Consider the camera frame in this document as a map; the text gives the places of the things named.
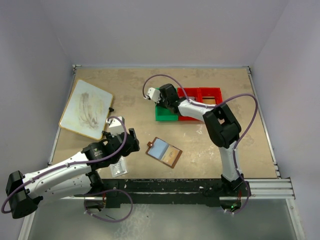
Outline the gold VIP credit card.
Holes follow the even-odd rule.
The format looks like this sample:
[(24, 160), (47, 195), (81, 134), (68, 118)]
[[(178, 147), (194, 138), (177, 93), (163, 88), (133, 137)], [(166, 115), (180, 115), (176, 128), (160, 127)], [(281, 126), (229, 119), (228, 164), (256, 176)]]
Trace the gold VIP credit card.
[(168, 166), (173, 166), (174, 162), (176, 161), (176, 158), (178, 157), (180, 153), (180, 150), (174, 146), (169, 146), (167, 150), (165, 151), (162, 162), (164, 162)]

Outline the brown leather card holder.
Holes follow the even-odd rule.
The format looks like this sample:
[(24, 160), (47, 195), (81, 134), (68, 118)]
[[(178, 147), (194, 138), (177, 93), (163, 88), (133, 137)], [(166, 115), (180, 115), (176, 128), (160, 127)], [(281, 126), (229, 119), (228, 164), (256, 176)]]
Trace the brown leather card holder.
[(179, 152), (173, 166), (169, 166), (169, 165), (165, 164), (164, 162), (162, 162), (163, 155), (169, 146), (173, 146), (173, 147), (177, 148), (176, 146), (169, 144), (166, 141), (164, 141), (158, 137), (155, 137), (153, 139), (153, 141), (149, 141), (147, 143), (147, 150), (146, 150), (145, 154), (152, 157), (153, 159), (161, 162), (162, 164), (170, 167), (171, 169), (173, 169), (176, 166), (178, 160), (180, 159), (183, 151), (181, 149), (177, 148), (180, 150), (180, 152)]

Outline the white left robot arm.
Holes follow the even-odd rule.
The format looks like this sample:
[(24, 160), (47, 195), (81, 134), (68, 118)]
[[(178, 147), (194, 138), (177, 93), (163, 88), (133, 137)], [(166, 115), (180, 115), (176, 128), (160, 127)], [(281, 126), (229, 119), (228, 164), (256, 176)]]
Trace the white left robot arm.
[(133, 128), (93, 142), (68, 159), (46, 169), (23, 174), (15, 171), (8, 177), (5, 192), (8, 213), (20, 219), (35, 212), (40, 205), (68, 196), (98, 196), (105, 189), (97, 170), (107, 168), (140, 150)]

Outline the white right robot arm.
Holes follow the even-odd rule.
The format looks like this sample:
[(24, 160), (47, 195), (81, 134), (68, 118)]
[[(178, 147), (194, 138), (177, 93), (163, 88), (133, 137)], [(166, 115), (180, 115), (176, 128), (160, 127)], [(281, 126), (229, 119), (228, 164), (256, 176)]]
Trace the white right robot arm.
[(233, 148), (240, 138), (242, 130), (238, 120), (227, 104), (216, 106), (180, 97), (172, 84), (156, 88), (154, 93), (148, 90), (149, 97), (157, 105), (170, 110), (173, 114), (190, 117), (203, 122), (210, 140), (219, 148), (222, 175), (222, 190), (228, 196), (235, 195), (240, 190), (243, 174), (234, 159)]

